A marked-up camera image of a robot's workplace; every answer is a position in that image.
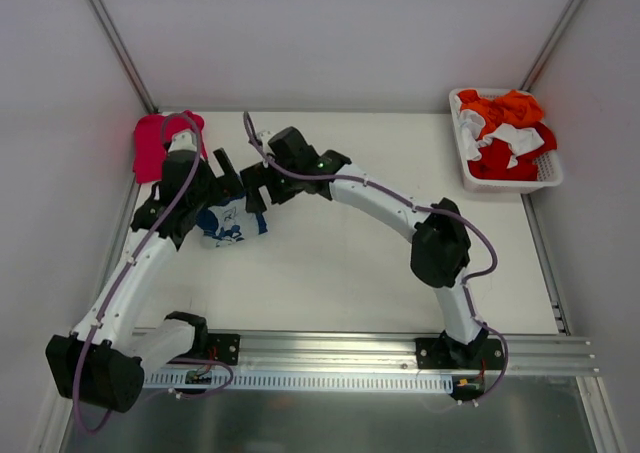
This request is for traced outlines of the navy blue t-shirt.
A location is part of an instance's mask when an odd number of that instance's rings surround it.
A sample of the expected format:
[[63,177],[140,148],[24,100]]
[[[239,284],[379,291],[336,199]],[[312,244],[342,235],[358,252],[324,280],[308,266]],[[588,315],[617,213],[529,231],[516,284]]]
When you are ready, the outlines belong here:
[[246,211],[245,195],[201,210],[196,226],[202,232],[200,244],[209,249],[232,246],[268,232],[262,213]]

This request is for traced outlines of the pink t-shirt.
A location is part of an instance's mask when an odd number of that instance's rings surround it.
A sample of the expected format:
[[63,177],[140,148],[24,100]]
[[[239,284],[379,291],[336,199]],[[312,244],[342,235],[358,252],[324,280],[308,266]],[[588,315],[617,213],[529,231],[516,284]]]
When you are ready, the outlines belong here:
[[162,133],[165,119],[166,116],[161,114],[147,115],[138,121],[134,129],[133,172],[139,185],[161,180],[163,162],[167,157],[164,144],[178,133],[190,129],[185,119],[173,118],[169,120],[165,133]]

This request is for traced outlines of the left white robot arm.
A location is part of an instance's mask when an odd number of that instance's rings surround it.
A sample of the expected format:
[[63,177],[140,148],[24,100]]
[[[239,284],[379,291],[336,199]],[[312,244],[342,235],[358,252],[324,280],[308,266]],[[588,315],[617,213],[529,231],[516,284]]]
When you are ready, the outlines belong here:
[[168,154],[162,178],[135,211],[124,254],[98,299],[68,336],[49,340],[45,356],[62,397],[125,413],[145,377],[173,359],[213,359],[216,346],[202,316],[174,311],[143,337],[135,338],[133,330],[155,277],[174,260],[198,214],[243,190],[226,152],[217,149],[214,157],[221,176],[193,151]]

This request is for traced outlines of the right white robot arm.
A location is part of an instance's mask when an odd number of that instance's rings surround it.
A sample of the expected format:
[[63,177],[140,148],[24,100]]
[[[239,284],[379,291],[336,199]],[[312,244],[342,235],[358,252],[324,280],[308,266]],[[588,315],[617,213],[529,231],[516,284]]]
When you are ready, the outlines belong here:
[[444,319],[440,356],[463,369],[480,361],[489,331],[468,288],[474,276],[468,270],[469,236],[478,230],[457,205],[443,198],[422,206],[373,179],[347,156],[335,150],[318,154],[295,127],[258,133],[250,117],[243,121],[249,143],[262,158],[241,172],[247,211],[265,211],[260,193],[265,188],[273,204],[300,193],[318,195],[391,228],[410,244],[411,272],[436,294]]

